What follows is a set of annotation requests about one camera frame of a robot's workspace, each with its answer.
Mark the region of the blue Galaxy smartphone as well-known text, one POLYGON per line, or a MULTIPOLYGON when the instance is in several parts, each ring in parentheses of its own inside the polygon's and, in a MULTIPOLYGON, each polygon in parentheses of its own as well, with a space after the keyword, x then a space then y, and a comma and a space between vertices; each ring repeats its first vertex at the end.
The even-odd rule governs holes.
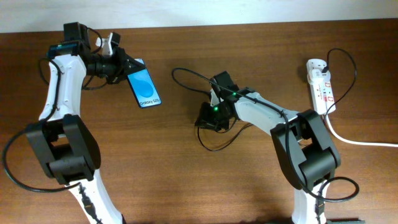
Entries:
POLYGON ((129 74, 127 80, 137 104, 141 109, 162 104, 162 100, 146 68, 139 72, 129 74))

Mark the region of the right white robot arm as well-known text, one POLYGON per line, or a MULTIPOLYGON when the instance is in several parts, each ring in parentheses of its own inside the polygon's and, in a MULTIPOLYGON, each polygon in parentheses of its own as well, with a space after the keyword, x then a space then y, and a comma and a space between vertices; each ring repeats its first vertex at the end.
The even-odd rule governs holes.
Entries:
POLYGON ((210 102, 195 122, 199 129, 227 131, 230 119, 245 121, 270 135, 280 168, 294 188, 293 223, 326 223, 326 191, 341 157, 314 110, 287 110, 252 88, 239 88, 223 72, 209 79, 210 102))

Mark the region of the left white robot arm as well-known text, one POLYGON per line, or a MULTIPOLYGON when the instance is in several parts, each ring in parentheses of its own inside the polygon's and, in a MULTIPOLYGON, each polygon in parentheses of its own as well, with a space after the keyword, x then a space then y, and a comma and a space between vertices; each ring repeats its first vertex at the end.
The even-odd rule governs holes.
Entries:
POLYGON ((87 75, 118 84, 145 65, 126 54, 115 32, 92 50, 90 30, 79 22, 64 24, 64 40, 49 47, 47 100, 26 136, 46 176, 73 194, 90 223, 125 223, 101 179, 98 143, 80 117, 81 92, 87 75))

